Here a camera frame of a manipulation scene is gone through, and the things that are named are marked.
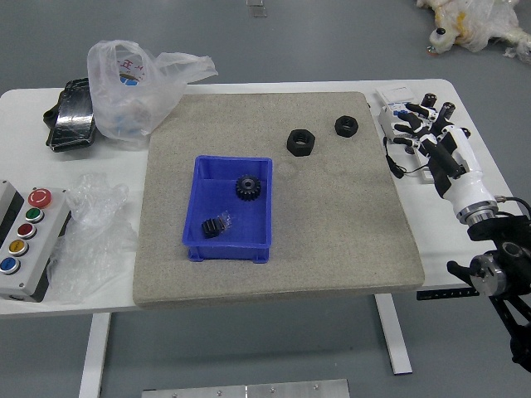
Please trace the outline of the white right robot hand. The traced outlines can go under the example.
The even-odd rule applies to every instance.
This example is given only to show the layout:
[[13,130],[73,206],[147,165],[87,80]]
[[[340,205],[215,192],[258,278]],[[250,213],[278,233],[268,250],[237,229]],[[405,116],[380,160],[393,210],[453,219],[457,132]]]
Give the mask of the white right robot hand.
[[412,136],[407,143],[427,158],[439,197],[449,201],[462,224],[474,217],[488,219],[498,211],[494,195],[483,183],[483,171],[470,145],[467,130],[453,124],[446,111],[407,103],[395,129]]

